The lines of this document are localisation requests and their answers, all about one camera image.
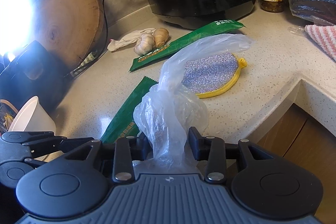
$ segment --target metal screw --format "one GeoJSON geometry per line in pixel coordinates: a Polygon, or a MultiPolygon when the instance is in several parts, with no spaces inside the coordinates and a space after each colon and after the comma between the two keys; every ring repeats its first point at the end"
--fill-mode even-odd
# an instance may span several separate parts
{"type": "Polygon", "coordinates": [[[208,175],[208,179],[213,180],[213,181],[219,181],[219,180],[222,180],[223,178],[224,178],[224,175],[219,172],[212,172],[208,175]]]}
{"type": "Polygon", "coordinates": [[[132,175],[127,172],[120,172],[115,175],[115,179],[121,180],[121,181],[126,181],[132,178],[132,175]]]}

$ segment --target green plastic packet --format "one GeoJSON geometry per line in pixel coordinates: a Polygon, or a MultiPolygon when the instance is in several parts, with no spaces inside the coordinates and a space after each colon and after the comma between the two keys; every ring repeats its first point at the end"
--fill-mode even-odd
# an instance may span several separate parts
{"type": "Polygon", "coordinates": [[[157,84],[156,81],[146,76],[141,80],[100,138],[103,143],[114,143],[118,138],[136,136],[140,132],[133,119],[134,108],[141,103],[142,97],[155,84],[157,84]]]}
{"type": "Polygon", "coordinates": [[[219,20],[209,23],[197,30],[194,30],[185,36],[182,36],[169,44],[162,46],[144,56],[140,56],[133,60],[133,64],[129,71],[137,70],[138,68],[167,55],[174,54],[182,48],[203,37],[209,37],[215,34],[227,33],[236,29],[244,27],[244,25],[235,20],[219,20]]]}

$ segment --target pink striped towel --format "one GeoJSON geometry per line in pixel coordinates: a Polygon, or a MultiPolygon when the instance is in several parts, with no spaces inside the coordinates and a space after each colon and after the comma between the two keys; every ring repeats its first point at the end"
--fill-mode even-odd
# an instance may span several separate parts
{"type": "Polygon", "coordinates": [[[336,61],[336,26],[307,25],[304,29],[336,61]]]}

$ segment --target power cord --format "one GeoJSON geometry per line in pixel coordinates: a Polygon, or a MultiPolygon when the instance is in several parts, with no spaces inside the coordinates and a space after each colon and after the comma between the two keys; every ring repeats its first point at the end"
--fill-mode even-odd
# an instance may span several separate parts
{"type": "Polygon", "coordinates": [[[78,75],[80,75],[81,73],[83,73],[87,68],[91,67],[95,62],[98,61],[98,59],[102,56],[102,54],[104,53],[104,50],[107,47],[108,44],[108,40],[109,40],[109,28],[108,28],[108,23],[107,23],[107,18],[106,18],[106,13],[105,13],[105,0],[102,0],[102,5],[103,5],[103,12],[104,12],[104,22],[105,22],[105,28],[106,28],[106,37],[105,37],[105,43],[103,48],[101,49],[100,53],[97,55],[97,57],[92,60],[91,62],[73,70],[72,72],[70,72],[70,74],[73,77],[76,77],[78,75]]]}

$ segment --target garlic bulb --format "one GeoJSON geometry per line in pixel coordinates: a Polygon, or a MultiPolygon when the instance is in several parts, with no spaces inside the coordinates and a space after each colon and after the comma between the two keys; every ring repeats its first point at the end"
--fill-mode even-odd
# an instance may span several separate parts
{"type": "Polygon", "coordinates": [[[154,31],[153,35],[155,38],[155,47],[160,48],[168,40],[169,32],[167,29],[159,28],[154,31]]]}
{"type": "Polygon", "coordinates": [[[137,39],[134,51],[136,54],[145,55],[153,49],[154,45],[154,36],[151,33],[143,33],[137,39]]]}

